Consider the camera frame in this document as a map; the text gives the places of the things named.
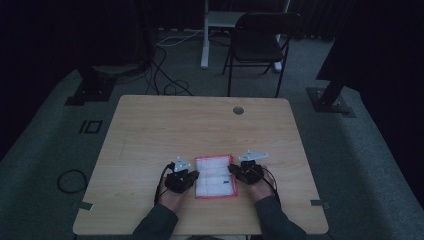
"table surface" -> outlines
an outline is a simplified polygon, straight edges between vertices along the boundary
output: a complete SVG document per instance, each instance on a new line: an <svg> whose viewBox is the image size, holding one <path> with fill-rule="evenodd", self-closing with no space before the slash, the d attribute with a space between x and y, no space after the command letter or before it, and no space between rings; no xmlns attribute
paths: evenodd
<svg viewBox="0 0 424 240"><path fill-rule="evenodd" d="M233 113L234 107L244 113ZM247 150L267 152L258 160L274 174L282 208L309 234L328 224L296 123L285 99L123 96L116 108L74 224L78 235L131 234L153 207L164 167L177 156L194 158ZM247 187L238 196L195 199L190 189L175 235L259 234L259 221Z"/></svg>

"dark background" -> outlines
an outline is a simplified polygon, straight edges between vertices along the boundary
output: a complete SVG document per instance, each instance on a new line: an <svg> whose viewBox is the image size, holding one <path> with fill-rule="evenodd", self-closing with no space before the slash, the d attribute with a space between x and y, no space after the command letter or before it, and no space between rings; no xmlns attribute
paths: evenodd
<svg viewBox="0 0 424 240"><path fill-rule="evenodd" d="M78 64L144 61L149 47L143 39L146 29L203 27L203 1L114 2L0 1L0 158L56 84ZM211 9L225 6L225 1L211 2ZM341 6L341 2L347 1L297 0L292 1L289 11L304 17L299 37L331 40L337 36L318 78L360 92L423 205L423 4L358 0L351 9L351 4ZM253 0L235 1L240 10L257 8L257 4ZM319 9L320 14L310 13ZM346 24L342 24L340 14L349 16Z"/></svg>

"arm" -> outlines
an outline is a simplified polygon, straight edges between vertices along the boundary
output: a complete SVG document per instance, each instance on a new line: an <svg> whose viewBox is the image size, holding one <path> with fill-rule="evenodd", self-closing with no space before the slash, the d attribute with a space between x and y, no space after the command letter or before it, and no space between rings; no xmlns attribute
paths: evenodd
<svg viewBox="0 0 424 240"><path fill-rule="evenodd" d="M268 172L264 172L264 177L274 183ZM265 240L306 239L305 231L287 218L271 188L263 180L249 185L249 189Z"/></svg>
<svg viewBox="0 0 424 240"><path fill-rule="evenodd" d="M140 222L133 232L135 240L168 240L171 238L180 208L188 190L184 193L175 193L161 186L162 195L149 214Z"/></svg>
<svg viewBox="0 0 424 240"><path fill-rule="evenodd" d="M169 208L156 204L133 232L133 239L168 240L178 217Z"/></svg>
<svg viewBox="0 0 424 240"><path fill-rule="evenodd" d="M265 240L306 239L305 231L287 218L274 196L256 202L255 207Z"/></svg>

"gray carpet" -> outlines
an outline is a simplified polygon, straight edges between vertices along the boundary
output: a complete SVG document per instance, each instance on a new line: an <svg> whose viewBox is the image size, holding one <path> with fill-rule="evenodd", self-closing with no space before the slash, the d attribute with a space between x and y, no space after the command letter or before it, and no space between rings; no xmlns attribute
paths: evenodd
<svg viewBox="0 0 424 240"><path fill-rule="evenodd" d="M227 75L221 75L221 70L227 48L211 45L209 68L202 70L200 39L164 47L167 57L162 69L172 79L189 83L193 95L225 96ZM212 36L212 39L228 43L225 37ZM280 92L280 97L291 103L318 192L327 204L329 235L309 238L424 239L423 209L403 179L359 94L347 88L342 92L356 118L317 113L311 105L306 87L320 88L328 84L316 81L315 77L331 46L331 42L321 40L292 41ZM158 50L155 62L159 63L162 56L163 52ZM101 66L98 69L113 74L131 67ZM273 72L261 75L261 71L235 69L232 96L272 97L278 75ZM79 74L74 71L57 85L0 163L0 239L73 239L72 226L83 192L60 192L57 178L70 169L79 169L91 176L120 96L156 94L148 87L148 78L149 74L122 77L109 102L89 102L79 107L64 106L81 80ZM167 83L163 75L158 75L159 89ZM103 121L103 124L97 134L80 133L84 121ZM63 179L67 189L83 184L78 174ZM78 239L128 237L80 236Z"/></svg>

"chair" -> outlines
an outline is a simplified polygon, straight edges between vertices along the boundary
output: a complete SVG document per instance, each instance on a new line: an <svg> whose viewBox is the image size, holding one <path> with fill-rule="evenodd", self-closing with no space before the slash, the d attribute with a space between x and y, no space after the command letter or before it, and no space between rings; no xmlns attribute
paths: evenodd
<svg viewBox="0 0 424 240"><path fill-rule="evenodd" d="M297 13L259 13L251 12L242 15L236 22L231 34L231 44L225 60L224 69L229 67L227 96L231 92L233 67L267 66L265 72L274 62L282 61L282 69L278 80L275 97L278 97L281 80L286 66L289 42L300 28L301 17ZM280 46L277 35L285 36ZM234 59L241 65L234 65Z"/></svg>

